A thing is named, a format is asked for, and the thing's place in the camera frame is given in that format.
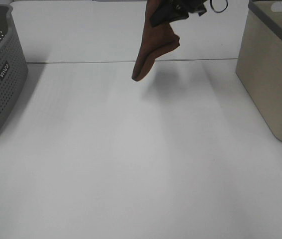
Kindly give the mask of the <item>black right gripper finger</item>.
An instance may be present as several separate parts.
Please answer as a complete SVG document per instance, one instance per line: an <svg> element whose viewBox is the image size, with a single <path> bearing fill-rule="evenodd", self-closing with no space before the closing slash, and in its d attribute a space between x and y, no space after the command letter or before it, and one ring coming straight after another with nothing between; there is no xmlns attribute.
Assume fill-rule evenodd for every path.
<svg viewBox="0 0 282 239"><path fill-rule="evenodd" d="M161 4L150 17L152 27L159 26L166 22L172 22L174 7L171 4Z"/></svg>

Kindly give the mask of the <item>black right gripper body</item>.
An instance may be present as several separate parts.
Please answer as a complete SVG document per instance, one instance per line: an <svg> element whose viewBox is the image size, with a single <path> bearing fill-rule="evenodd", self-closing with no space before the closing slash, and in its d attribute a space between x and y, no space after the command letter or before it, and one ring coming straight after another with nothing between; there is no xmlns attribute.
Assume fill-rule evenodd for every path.
<svg viewBox="0 0 282 239"><path fill-rule="evenodd" d="M172 0L174 19L187 19L190 14L199 16L206 13L205 0Z"/></svg>

